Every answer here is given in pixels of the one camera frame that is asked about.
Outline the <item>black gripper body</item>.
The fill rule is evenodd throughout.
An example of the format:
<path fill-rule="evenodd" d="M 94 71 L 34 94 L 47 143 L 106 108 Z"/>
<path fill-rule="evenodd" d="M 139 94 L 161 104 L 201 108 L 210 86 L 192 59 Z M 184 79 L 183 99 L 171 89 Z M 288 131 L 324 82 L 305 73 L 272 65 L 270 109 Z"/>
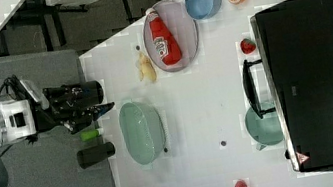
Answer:
<path fill-rule="evenodd" d="M 102 105 L 104 100 L 103 87 L 98 81 L 63 84 L 42 91 L 50 105 L 46 110 L 35 108 L 33 117 L 38 133 L 61 125 L 74 135 L 93 123 L 91 108 Z"/>

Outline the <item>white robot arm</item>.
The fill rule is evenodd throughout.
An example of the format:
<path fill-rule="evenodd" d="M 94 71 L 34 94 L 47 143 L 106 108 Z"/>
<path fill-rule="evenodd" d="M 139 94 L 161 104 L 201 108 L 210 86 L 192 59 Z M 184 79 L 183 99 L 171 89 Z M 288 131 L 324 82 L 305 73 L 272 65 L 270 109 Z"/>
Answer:
<path fill-rule="evenodd" d="M 0 102 L 0 147 L 23 140 L 36 142 L 39 135 L 63 126 L 76 134 L 104 116 L 115 104 L 104 101 L 103 87 L 89 81 L 43 90 L 43 99 Z"/>

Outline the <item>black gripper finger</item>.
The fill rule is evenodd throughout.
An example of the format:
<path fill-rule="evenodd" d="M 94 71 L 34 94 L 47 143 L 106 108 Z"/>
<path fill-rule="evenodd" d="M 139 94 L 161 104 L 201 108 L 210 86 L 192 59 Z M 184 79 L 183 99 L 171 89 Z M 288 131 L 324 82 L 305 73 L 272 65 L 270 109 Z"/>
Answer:
<path fill-rule="evenodd" d="M 101 116 L 104 116 L 108 111 L 110 111 L 115 104 L 113 102 L 103 104 L 103 105 L 97 105 L 91 108 L 91 111 L 93 112 L 92 119 L 94 121 L 97 121 Z"/>

